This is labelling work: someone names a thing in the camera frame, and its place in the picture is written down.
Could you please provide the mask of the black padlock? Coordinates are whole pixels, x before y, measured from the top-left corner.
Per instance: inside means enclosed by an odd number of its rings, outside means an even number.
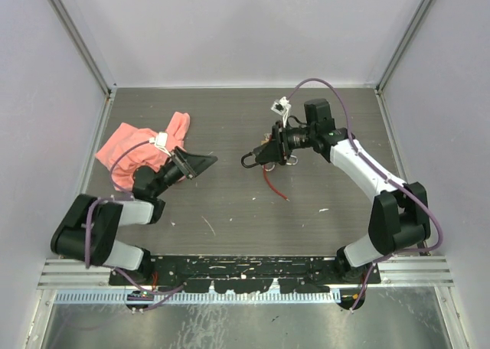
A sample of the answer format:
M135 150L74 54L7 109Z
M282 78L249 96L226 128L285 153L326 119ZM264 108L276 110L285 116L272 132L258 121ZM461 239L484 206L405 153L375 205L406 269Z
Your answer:
M255 168L260 164L255 160L254 154L252 152L248 152L243 155L240 159L240 164L245 169Z

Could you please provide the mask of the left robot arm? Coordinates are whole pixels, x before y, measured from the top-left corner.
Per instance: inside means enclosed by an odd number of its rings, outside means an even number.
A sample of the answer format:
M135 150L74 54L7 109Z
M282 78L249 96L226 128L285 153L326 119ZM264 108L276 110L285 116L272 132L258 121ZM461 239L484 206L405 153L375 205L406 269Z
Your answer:
M118 229L156 223L165 208L159 196L182 178L196 178L216 162L213 155L195 155L177 147L159 170L136 169L129 199L79 194L51 237L51 252L88 267L124 269L136 285L146 284L153 276L150 252L118 241Z

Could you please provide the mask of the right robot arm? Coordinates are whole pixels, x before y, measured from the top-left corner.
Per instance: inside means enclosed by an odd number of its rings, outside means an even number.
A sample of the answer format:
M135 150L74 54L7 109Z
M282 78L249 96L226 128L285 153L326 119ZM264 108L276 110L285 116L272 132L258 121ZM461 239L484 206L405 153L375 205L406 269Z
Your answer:
M310 148L341 169L371 201L367 234L336 253L335 271L341 281L352 283L368 263L430 237L426 190L421 184L408 184L387 172L359 141L349 137L346 128L336 126L326 99L305 102L305 121L296 127L289 124L290 108L287 98L274 102L271 110L281 118L250 156L255 165L287 165L293 151Z

